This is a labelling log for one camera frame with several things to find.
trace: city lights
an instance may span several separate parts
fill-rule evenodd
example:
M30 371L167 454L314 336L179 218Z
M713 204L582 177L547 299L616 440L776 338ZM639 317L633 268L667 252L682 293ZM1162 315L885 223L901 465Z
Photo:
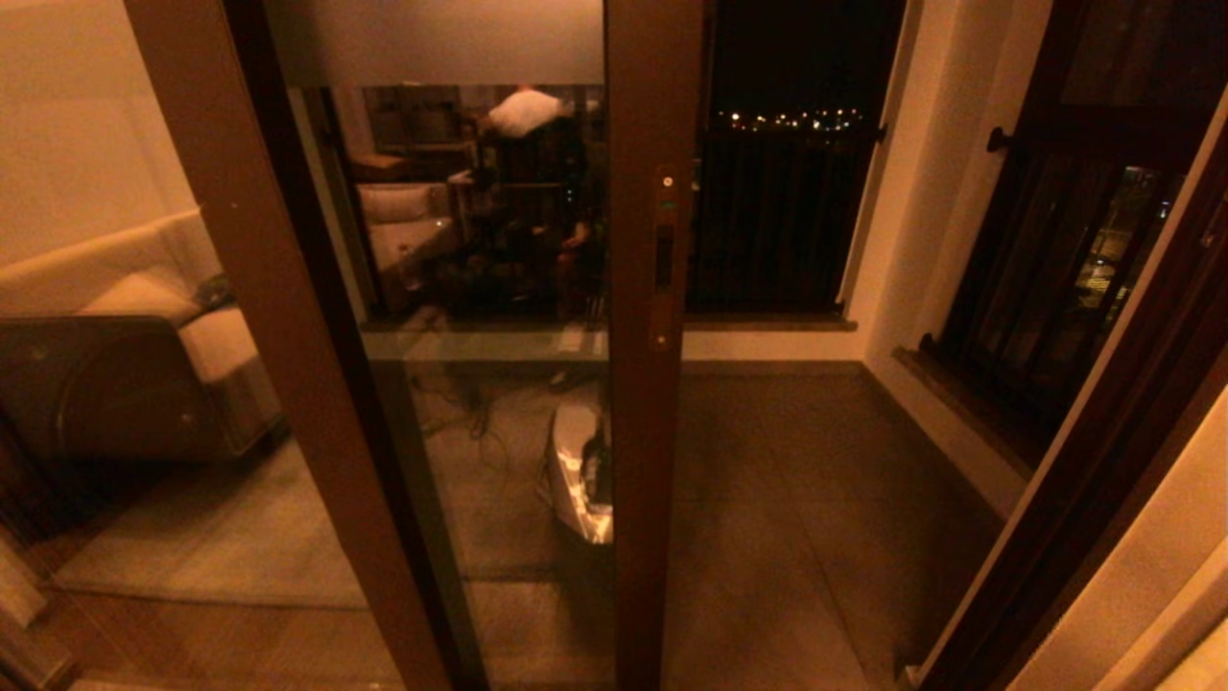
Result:
M723 120L725 110L717 112L717 115ZM792 131L797 129L810 131L845 131L855 129L863 119L862 115L857 113L856 108L836 108L835 110L803 110L798 108L792 113L774 113L771 115L731 112L728 118L729 119L726 120L726 123L731 129L749 129L750 131L759 131L760 128L763 128L764 131Z

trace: window sill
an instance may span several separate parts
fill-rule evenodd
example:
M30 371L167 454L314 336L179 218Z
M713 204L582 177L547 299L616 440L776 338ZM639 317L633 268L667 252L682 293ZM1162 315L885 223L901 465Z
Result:
M857 330L857 322L840 314L807 313L712 313L686 314L685 330Z
M993 448L1024 481L1040 465L1046 444L1012 422L931 356L896 349L895 360L930 390L955 417Z

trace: door lock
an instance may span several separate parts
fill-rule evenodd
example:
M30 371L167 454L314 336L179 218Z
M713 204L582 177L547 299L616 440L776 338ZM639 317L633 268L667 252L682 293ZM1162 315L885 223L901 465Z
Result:
M674 275L678 263L678 180L673 166L653 171L652 296L648 307L648 349L673 347Z

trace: tiled floor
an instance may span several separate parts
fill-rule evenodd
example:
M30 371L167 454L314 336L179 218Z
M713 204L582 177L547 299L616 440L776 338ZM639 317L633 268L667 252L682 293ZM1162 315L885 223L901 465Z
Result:
M415 405L496 687L609 689L610 555L537 492L564 396L481 380L481 436L452 384ZM863 371L685 377L679 417L667 687L890 689L989 551L989 509ZM366 611L79 595L45 625L101 681L398 686Z
M1000 530L866 373L684 378L673 689L890 689Z

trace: rug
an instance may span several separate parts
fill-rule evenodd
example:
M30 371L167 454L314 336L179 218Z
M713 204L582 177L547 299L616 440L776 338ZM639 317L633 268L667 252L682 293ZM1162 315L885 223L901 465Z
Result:
M295 439L158 485L54 588L189 603L366 609Z

